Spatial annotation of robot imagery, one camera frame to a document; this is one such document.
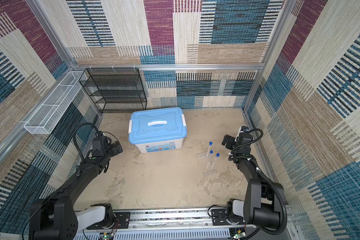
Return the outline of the blue plastic lid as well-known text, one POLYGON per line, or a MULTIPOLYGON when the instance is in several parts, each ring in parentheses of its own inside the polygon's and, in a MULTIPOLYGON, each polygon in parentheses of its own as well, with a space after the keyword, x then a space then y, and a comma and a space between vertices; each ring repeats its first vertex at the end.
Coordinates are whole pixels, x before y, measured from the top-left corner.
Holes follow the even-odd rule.
POLYGON ((185 115, 178 107, 134 112, 128 133, 134 145, 183 139, 187 136, 185 115))

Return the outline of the white plastic bin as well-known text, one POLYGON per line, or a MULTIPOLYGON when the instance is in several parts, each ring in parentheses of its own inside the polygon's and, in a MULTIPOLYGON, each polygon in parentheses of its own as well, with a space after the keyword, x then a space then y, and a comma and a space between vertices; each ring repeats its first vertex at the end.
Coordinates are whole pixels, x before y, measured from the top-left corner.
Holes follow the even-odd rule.
POLYGON ((183 147, 183 142, 184 142, 184 138, 181 138, 181 139, 166 140, 160 142, 135 144, 135 146, 142 154, 146 154, 146 153, 178 150, 183 147))

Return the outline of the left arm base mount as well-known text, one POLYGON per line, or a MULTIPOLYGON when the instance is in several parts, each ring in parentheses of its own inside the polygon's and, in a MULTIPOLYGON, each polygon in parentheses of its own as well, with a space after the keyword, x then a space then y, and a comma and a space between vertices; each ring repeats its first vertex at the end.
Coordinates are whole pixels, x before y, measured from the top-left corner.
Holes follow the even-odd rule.
POLYGON ((104 220, 87 227, 87 230, 127 229, 130 217, 130 212, 114 212, 110 217, 106 217, 104 220))

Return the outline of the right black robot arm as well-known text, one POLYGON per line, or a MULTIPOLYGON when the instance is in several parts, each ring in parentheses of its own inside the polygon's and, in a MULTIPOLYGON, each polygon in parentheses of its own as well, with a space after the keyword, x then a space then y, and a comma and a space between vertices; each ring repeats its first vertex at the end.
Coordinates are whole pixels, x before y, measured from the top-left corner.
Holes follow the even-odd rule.
POLYGON ((225 135, 222 145, 230 150, 228 160, 244 175, 248 186, 244 200, 230 199, 226 205, 227 222, 255 225, 270 235, 279 235, 287 227, 288 215, 284 188, 261 170, 251 154, 251 144, 263 136, 261 129, 242 126, 236 137, 225 135))

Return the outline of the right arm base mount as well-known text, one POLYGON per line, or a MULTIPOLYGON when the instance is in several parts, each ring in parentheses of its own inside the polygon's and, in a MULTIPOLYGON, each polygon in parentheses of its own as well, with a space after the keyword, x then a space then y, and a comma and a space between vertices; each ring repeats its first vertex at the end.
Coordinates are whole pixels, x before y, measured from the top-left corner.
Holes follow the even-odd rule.
POLYGON ((207 214, 212 219, 214 226, 244 226, 244 218, 240 216, 229 215, 226 208, 212 206, 207 210, 207 214))

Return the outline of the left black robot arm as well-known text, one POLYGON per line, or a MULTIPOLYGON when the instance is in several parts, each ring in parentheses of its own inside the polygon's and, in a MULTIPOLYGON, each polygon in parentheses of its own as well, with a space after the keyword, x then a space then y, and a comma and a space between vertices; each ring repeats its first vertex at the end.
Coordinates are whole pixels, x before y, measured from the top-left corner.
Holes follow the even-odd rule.
POLYGON ((101 173, 106 173, 112 157, 122 153, 119 141, 112 140, 93 124, 95 137, 92 149, 84 156, 76 172, 60 188, 44 199, 31 204, 30 216, 24 226, 30 240, 72 240, 84 229, 96 225, 103 229, 116 226, 116 217, 111 204, 97 204, 75 212, 74 205, 89 185, 101 173))

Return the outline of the blue-capped test tube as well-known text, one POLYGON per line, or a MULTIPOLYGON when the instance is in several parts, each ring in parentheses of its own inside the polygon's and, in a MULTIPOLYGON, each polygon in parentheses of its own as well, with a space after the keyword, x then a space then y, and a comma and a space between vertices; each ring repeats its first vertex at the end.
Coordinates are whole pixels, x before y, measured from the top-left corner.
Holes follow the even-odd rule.
POLYGON ((207 162, 206 170, 205 170, 206 173, 211 170, 212 156, 213 154, 211 154, 209 158, 207 158, 206 156, 206 162, 207 162))
POLYGON ((207 155, 206 155, 207 158, 209 158, 210 155, 213 154, 212 145, 213 145, 213 142, 209 142, 208 151, 207 151, 207 155))
POLYGON ((216 153, 216 155, 213 157, 212 163, 211 163, 211 171, 216 170, 216 166, 217 166, 217 162, 218 162, 219 157, 220 157, 219 153, 216 153))

